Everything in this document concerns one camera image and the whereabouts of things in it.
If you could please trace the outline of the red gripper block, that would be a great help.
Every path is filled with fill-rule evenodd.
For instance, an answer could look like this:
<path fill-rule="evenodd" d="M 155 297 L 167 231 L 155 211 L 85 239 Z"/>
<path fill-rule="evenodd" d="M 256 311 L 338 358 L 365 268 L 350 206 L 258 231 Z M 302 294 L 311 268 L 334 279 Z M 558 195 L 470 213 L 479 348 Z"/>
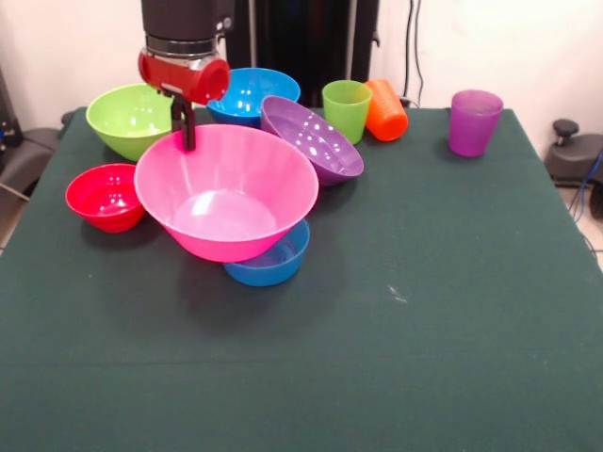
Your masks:
<path fill-rule="evenodd" d="M 207 105 L 223 97 L 230 85 L 227 61 L 217 55 L 197 60 L 166 58 L 141 50 L 138 66 L 145 83 L 175 93 L 171 101 L 171 130 L 175 133 L 182 129 L 184 149 L 193 151 L 196 138 L 192 103 Z"/>

